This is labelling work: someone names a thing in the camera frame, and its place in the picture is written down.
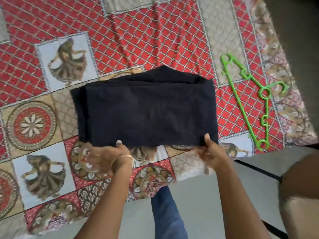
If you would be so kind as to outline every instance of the person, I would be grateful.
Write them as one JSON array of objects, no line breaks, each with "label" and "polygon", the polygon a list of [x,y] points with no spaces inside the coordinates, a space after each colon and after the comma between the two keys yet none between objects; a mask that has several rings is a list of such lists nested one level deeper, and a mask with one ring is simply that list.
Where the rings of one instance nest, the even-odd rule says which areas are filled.
[{"label": "person", "polygon": [[[197,152],[201,159],[216,172],[226,238],[271,239],[225,149],[214,143],[208,134],[205,134],[204,140],[207,146],[198,148]],[[94,166],[98,166],[102,172],[107,172],[111,168],[114,174],[105,193],[75,239],[118,238],[132,173],[132,156],[128,148],[118,141],[116,147],[91,147],[87,160]],[[151,198],[151,204],[155,222],[155,239],[188,238],[184,222],[168,186],[162,187]]]}]

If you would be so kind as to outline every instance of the person's right arm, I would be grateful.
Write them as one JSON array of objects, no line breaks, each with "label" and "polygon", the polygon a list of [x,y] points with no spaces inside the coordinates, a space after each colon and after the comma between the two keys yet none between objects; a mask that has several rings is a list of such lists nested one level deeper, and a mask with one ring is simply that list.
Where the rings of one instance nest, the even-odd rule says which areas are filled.
[{"label": "person's right arm", "polygon": [[225,149],[205,135],[207,147],[198,150],[201,159],[217,175],[226,239],[271,239],[237,176]]}]

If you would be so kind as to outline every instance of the person's left hand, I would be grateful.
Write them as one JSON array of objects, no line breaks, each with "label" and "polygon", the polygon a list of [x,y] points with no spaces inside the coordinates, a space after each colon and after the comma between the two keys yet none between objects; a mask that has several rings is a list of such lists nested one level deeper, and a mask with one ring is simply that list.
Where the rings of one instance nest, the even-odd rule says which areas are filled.
[{"label": "person's left hand", "polygon": [[88,144],[87,148],[88,154],[86,161],[91,164],[94,169],[97,169],[100,174],[111,175],[128,163],[130,168],[132,168],[132,158],[125,156],[131,154],[130,150],[122,144],[122,141],[117,141],[116,147],[94,147]]}]

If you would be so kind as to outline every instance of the forearm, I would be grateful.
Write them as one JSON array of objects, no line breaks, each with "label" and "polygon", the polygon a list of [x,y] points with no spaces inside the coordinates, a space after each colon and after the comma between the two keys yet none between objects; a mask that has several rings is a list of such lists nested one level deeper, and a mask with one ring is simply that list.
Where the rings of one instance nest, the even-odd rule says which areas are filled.
[{"label": "forearm", "polygon": [[113,175],[96,208],[74,239],[118,238],[131,172],[130,166],[123,166]]},{"label": "forearm", "polygon": [[226,238],[270,239],[234,168],[229,165],[216,174]]}]

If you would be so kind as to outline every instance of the black folded cloth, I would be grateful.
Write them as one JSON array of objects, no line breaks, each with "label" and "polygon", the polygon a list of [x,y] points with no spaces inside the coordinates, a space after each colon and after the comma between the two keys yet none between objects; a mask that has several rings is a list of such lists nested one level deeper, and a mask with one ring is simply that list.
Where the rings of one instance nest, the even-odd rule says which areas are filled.
[{"label": "black folded cloth", "polygon": [[212,80],[161,66],[71,90],[78,135],[93,146],[218,143]]}]

